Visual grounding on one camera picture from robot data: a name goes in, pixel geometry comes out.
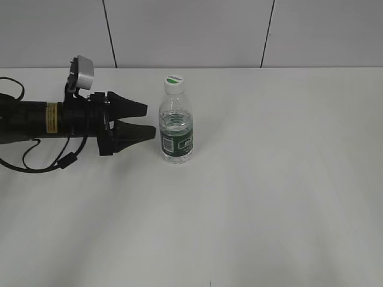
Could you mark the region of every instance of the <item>bottle label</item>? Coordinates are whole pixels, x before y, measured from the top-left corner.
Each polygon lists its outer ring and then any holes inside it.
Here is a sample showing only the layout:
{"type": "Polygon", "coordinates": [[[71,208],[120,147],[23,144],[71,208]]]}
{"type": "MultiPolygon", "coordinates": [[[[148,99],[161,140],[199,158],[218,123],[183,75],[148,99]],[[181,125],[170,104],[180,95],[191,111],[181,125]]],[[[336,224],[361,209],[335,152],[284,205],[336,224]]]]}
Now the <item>bottle label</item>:
{"type": "Polygon", "coordinates": [[[193,129],[182,136],[170,136],[161,132],[162,150],[171,157],[182,157],[193,149],[193,129]]]}

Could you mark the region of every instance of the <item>table surface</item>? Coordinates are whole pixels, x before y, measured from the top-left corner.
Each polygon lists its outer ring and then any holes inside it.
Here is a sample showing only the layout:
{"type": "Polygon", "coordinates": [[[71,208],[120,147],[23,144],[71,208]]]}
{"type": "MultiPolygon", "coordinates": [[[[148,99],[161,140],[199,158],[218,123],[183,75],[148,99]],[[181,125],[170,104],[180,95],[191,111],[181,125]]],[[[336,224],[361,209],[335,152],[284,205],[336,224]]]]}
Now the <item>table surface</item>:
{"type": "MultiPolygon", "coordinates": [[[[170,72],[193,105],[186,164],[157,133],[113,157],[91,139],[45,175],[0,167],[0,286],[382,286],[383,69],[97,69],[92,91],[149,104],[126,121],[158,126],[170,72]]],[[[25,100],[61,101],[67,74],[0,69],[25,100]]],[[[0,155],[20,164],[31,144],[0,155]]]]}

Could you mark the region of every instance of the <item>water bottle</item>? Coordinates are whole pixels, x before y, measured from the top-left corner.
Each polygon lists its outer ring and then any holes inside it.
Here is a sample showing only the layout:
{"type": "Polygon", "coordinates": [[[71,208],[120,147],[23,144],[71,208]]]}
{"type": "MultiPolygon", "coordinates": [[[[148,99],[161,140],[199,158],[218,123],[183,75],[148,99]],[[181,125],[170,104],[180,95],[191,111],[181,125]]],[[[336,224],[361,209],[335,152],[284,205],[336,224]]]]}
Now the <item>water bottle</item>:
{"type": "Polygon", "coordinates": [[[179,75],[165,78],[165,96],[159,111],[162,154],[170,163],[184,163],[193,152],[193,116],[179,75]]]}

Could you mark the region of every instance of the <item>bottle cap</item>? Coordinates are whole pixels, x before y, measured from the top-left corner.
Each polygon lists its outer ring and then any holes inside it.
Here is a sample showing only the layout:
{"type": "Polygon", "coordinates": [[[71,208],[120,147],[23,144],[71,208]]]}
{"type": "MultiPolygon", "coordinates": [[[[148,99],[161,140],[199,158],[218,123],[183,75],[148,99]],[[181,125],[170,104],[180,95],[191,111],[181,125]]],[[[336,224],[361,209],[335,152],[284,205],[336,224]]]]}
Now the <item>bottle cap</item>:
{"type": "Polygon", "coordinates": [[[165,92],[168,94],[181,94],[185,90],[184,83],[184,77],[169,75],[165,78],[165,92]]]}

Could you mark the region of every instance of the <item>cable connector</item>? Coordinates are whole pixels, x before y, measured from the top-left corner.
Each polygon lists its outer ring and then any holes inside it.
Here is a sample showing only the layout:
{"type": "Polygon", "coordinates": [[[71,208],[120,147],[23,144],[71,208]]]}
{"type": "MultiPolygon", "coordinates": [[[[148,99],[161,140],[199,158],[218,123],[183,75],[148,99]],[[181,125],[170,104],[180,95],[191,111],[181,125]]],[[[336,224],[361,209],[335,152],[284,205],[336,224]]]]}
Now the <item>cable connector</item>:
{"type": "Polygon", "coordinates": [[[70,166],[72,163],[74,163],[75,161],[77,160],[77,156],[73,153],[73,152],[70,152],[69,154],[67,154],[66,156],[64,156],[63,158],[61,158],[58,162],[57,162],[57,165],[61,168],[61,169],[64,169],[68,166],[70,166]]]}

